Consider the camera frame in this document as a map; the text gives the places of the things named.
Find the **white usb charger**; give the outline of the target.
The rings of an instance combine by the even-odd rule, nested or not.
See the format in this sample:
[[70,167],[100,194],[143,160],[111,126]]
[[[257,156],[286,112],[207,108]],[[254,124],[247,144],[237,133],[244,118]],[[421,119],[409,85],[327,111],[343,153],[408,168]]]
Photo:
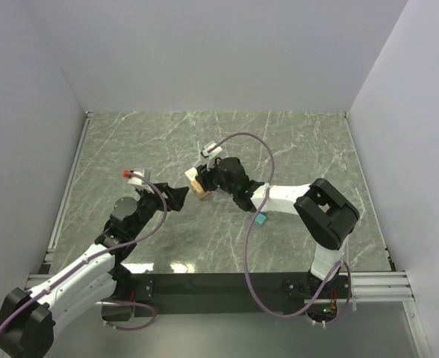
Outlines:
[[196,176],[198,174],[197,169],[195,167],[192,167],[188,169],[185,173],[186,178],[189,180],[189,182],[195,181]]

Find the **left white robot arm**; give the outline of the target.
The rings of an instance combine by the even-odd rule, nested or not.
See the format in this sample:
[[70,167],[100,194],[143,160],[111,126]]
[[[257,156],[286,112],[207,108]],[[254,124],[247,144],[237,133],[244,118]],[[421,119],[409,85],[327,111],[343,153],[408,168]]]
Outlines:
[[116,201],[104,230],[79,258],[31,289],[7,294],[0,309],[0,350],[10,357],[44,357],[77,315],[97,301],[129,293],[128,278],[115,269],[142,240],[149,220],[157,212],[180,211],[189,191],[147,180],[135,190],[138,198]]

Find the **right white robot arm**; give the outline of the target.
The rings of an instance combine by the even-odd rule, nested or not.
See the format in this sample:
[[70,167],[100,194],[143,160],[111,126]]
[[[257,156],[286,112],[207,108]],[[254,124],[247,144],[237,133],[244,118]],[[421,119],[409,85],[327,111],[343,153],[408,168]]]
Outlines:
[[300,217],[316,242],[308,272],[309,291],[324,298],[334,289],[339,272],[334,264],[343,259],[343,243],[360,214],[329,181],[318,178],[301,186],[269,185],[249,178],[237,157],[217,158],[212,167],[203,164],[187,170],[185,175],[199,194],[221,189],[245,212],[259,210]]

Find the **teal plug adapter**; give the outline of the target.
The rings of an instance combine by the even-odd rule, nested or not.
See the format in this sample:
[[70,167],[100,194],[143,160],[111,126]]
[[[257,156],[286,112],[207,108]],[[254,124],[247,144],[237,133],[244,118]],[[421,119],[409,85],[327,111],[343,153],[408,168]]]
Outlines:
[[260,225],[260,226],[263,226],[266,221],[267,221],[267,214],[266,213],[259,213],[255,217],[255,223]]

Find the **peach cube socket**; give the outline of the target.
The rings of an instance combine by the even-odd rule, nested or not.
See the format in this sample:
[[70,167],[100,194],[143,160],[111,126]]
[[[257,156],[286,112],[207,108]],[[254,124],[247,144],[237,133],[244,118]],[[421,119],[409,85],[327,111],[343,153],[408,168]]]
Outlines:
[[207,190],[203,190],[201,184],[197,180],[192,180],[190,182],[190,189],[192,193],[199,199],[202,200],[210,195],[210,192]]

